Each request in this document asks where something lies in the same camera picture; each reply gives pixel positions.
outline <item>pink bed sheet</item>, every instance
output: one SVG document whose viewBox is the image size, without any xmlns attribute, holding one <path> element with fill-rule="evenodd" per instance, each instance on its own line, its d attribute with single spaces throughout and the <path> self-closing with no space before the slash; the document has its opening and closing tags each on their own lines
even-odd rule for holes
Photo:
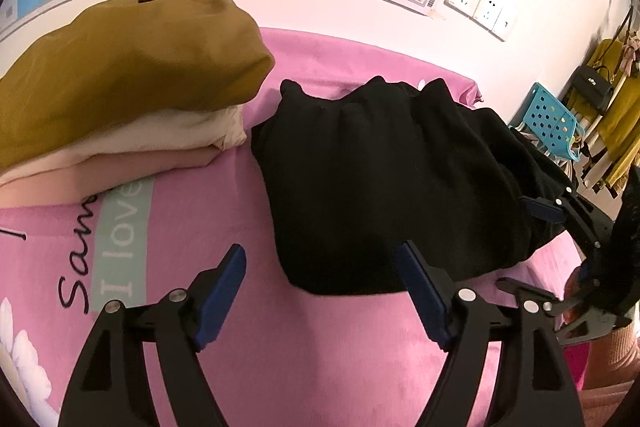
<svg viewBox="0 0 640 427">
<path fill-rule="evenodd" d="M 263 30 L 276 67 L 244 113 L 245 128 L 273 114 L 283 78 L 316 96 L 336 98 L 382 74 L 417 86 L 442 76 L 455 99 L 473 103 L 476 84 L 431 64 L 342 39 Z M 95 230 L 102 200 L 90 205 Z M 70 252 L 83 252 L 78 205 L 0 210 L 0 225 L 28 234 L 0 235 L 0 301 L 12 304 L 14 333 L 25 330 L 51 383 L 48 403 L 60 405 L 79 351 L 93 324 L 81 289 L 68 307 L 75 281 L 91 293 L 95 234 L 86 240 L 86 270 Z M 155 302 L 216 266 L 232 243 L 244 246 L 247 275 L 218 340 L 199 359 L 231 427 L 413 427 L 438 378 L 445 355 L 430 342 L 406 293 L 317 297 L 292 287 L 273 239 L 269 202 L 249 143 L 210 166 L 161 174 L 154 182 L 146 232 L 146 300 Z M 528 261 L 470 282 L 480 295 L 510 303 L 493 283 L 503 275 L 560 295 L 580 263 L 563 233 Z M 146 349 L 156 409 L 174 427 L 152 346 Z M 495 380 L 499 346 L 491 345 L 472 420 L 480 426 Z"/>
</svg>

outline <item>pink fabric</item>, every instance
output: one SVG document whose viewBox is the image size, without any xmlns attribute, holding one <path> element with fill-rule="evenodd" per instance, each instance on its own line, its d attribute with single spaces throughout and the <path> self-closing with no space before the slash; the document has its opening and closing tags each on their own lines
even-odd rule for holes
<svg viewBox="0 0 640 427">
<path fill-rule="evenodd" d="M 571 375 L 574 377 L 575 385 L 582 389 L 584 383 L 584 372 L 587 368 L 587 358 L 589 357 L 589 344 L 578 344 L 564 348 L 564 359 L 569 364 Z"/>
<path fill-rule="evenodd" d="M 20 178 L 0 187 L 0 208 L 80 203 L 84 198 L 158 172 L 204 167 L 215 146 L 179 151 L 97 154 L 76 165 Z"/>
<path fill-rule="evenodd" d="M 583 391 L 582 413 L 585 427 L 604 427 L 605 423 L 625 399 L 633 382 L 620 383 L 610 387 Z"/>
<path fill-rule="evenodd" d="M 276 57 L 258 97 L 244 112 L 245 128 L 275 109 L 281 79 L 306 92 L 341 96 L 375 74 L 405 80 L 442 76 L 457 100 L 478 95 L 471 80 L 364 44 L 299 32 L 264 30 Z M 91 205 L 95 214 L 101 201 Z M 14 328 L 25 329 L 52 383 L 49 403 L 59 410 L 79 351 L 93 324 L 82 313 L 81 292 L 69 308 L 58 295 L 64 277 L 90 293 L 94 238 L 86 236 L 86 270 L 70 264 L 83 250 L 78 205 L 0 210 L 0 225 L 28 240 L 0 235 L 0 299 L 13 305 Z M 96 217 L 85 224 L 95 230 Z M 202 169 L 156 177 L 147 230 L 146 296 L 162 298 L 216 266 L 232 243 L 244 246 L 247 275 L 217 341 L 199 354 L 207 381 L 231 427 L 388 427 L 415 425 L 445 356 L 427 339 L 406 293 L 372 297 L 316 297 L 286 280 L 276 256 L 269 201 L 249 143 L 222 153 Z M 494 287 L 509 275 L 561 295 L 580 258 L 567 233 L 527 262 L 471 283 L 480 295 L 512 303 Z M 162 427 L 174 427 L 153 347 L 147 367 Z M 470 422 L 481 426 L 495 380 L 499 347 L 488 354 Z"/>
</svg>

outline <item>mint green label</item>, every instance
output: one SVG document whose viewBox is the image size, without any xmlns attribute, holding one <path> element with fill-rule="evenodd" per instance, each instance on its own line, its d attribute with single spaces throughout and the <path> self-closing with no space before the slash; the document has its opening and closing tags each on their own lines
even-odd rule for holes
<svg viewBox="0 0 640 427">
<path fill-rule="evenodd" d="M 146 229 L 154 179 L 116 187 L 104 198 L 95 228 L 91 311 L 112 299 L 126 307 L 146 304 Z"/>
</svg>

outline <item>black garment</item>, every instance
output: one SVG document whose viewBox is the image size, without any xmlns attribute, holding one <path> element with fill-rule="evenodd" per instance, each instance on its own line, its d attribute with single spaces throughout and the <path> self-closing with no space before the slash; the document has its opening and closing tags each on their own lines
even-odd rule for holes
<svg viewBox="0 0 640 427">
<path fill-rule="evenodd" d="M 507 268 L 562 231 L 517 197 L 554 200 L 569 179 L 491 109 L 377 76 L 340 100 L 280 86 L 254 127 L 280 263 L 319 295 L 402 291 L 389 248 L 412 239 L 456 281 Z"/>
</svg>

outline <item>blue plastic basket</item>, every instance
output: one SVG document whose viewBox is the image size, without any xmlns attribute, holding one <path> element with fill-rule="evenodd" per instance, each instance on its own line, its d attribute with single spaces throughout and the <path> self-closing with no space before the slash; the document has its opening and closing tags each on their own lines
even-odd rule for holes
<svg viewBox="0 0 640 427">
<path fill-rule="evenodd" d="M 571 145 L 576 131 L 584 136 L 584 130 L 574 115 L 539 83 L 533 85 L 533 100 L 522 121 L 551 154 L 564 160 L 580 161 L 580 153 L 574 152 Z"/>
</svg>

